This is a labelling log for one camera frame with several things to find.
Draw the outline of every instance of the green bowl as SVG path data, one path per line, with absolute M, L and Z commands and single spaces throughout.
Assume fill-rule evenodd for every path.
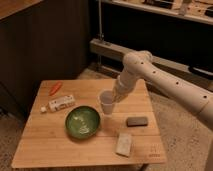
M 69 135 L 86 139 L 96 133 L 100 125 L 100 116 L 94 108 L 80 106 L 68 114 L 65 125 Z

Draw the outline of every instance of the shelf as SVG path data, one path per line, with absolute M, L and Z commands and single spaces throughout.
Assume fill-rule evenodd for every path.
M 0 20 L 41 1 L 42 0 L 0 0 Z
M 210 1 L 211 0 L 196 0 L 193 3 L 189 3 L 186 6 L 186 13 L 181 15 L 180 9 L 182 7 L 182 0 L 174 0 L 174 2 L 171 3 L 171 9 L 147 5 L 144 4 L 144 0 L 102 0 L 104 3 L 213 25 L 213 18 L 204 15 L 206 9 L 213 6 L 213 3 Z

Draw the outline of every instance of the floor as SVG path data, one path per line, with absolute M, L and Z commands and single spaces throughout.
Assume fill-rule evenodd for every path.
M 89 68 L 78 79 L 109 78 Z M 147 171 L 202 171 L 213 138 L 212 132 L 176 102 L 155 91 L 149 91 L 156 119 L 167 153 L 166 164 L 152 164 Z M 11 171 L 11 160 L 24 124 L 11 116 L 0 115 L 0 171 Z M 56 169 L 19 169 L 51 171 L 136 171 L 140 166 L 105 166 Z

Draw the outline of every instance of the eraser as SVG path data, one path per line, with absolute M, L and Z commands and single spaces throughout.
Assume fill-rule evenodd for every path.
M 122 156 L 129 157 L 132 146 L 132 135 L 127 133 L 120 133 L 116 146 L 116 153 Z
M 147 117 L 128 117 L 126 120 L 126 125 L 128 127 L 133 126 L 147 126 L 148 118 Z

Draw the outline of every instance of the red object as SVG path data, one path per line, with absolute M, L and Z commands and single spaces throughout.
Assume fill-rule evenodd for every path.
M 62 86 L 62 82 L 57 82 L 56 84 L 54 84 L 49 92 L 49 96 L 52 96 L 53 94 L 55 94 Z

